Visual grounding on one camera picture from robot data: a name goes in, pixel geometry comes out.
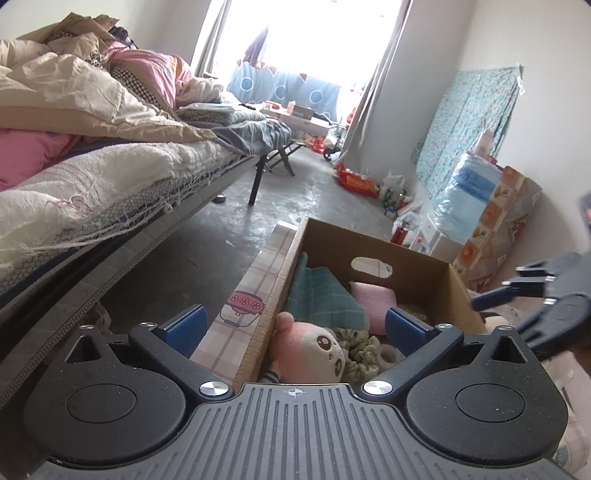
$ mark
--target pink stuffed animal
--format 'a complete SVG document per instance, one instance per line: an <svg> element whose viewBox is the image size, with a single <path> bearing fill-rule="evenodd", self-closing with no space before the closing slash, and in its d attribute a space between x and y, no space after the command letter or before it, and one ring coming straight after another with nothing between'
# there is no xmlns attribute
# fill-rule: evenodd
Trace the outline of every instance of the pink stuffed animal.
<svg viewBox="0 0 591 480"><path fill-rule="evenodd" d="M327 329L295 322L287 312L275 317L269 357L271 371L289 384L338 383L345 367L345 354Z"/></svg>

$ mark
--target blue patterned cloth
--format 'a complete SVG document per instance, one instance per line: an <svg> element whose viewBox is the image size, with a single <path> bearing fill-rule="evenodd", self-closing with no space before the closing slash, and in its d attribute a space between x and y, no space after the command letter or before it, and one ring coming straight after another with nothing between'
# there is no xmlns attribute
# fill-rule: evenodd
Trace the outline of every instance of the blue patterned cloth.
<svg viewBox="0 0 591 480"><path fill-rule="evenodd" d="M256 69L242 62L232 75L228 91L242 103L265 100L284 107L294 100L298 105L314 109L336 121L336 102L340 86L303 73L291 73L273 67Z"/></svg>
<svg viewBox="0 0 591 480"><path fill-rule="evenodd" d="M418 178L431 198L445 189L460 156L484 129L494 134L491 155L496 155L519 95L520 76L521 66L458 72L413 152Z"/></svg>

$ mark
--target teal floral fabric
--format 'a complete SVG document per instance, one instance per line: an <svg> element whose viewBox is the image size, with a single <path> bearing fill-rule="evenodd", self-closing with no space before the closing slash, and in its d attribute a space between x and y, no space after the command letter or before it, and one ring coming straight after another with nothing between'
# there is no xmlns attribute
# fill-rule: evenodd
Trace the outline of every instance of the teal floral fabric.
<svg viewBox="0 0 591 480"><path fill-rule="evenodd" d="M413 152L418 178L434 198L447 186L460 156L484 129L501 144L519 95L521 66L458 72L439 104L431 128Z"/></svg>

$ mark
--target bed frame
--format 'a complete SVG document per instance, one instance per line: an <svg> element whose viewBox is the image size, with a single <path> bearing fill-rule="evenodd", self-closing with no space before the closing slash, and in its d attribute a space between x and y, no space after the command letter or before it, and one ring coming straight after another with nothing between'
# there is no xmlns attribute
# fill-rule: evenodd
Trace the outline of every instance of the bed frame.
<svg viewBox="0 0 591 480"><path fill-rule="evenodd" d="M9 306L10 319L0 325L0 408L111 287L256 165L248 201L253 206L266 161L266 155L243 158L171 212L161 212L142 228L77 251L15 298Z"/></svg>

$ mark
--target blue gripper pad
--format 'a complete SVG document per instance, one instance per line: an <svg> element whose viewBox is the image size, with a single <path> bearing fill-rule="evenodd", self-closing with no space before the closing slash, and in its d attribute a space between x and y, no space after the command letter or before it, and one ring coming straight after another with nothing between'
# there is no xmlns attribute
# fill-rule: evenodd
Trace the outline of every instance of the blue gripper pad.
<svg viewBox="0 0 591 480"><path fill-rule="evenodd" d="M403 309L395 307L386 312L388 342L405 356L420 349L436 335L435 328Z"/></svg>
<svg viewBox="0 0 591 480"><path fill-rule="evenodd" d="M207 311L203 305L191 305L158 325L154 332L168 346L189 358L207 332Z"/></svg>

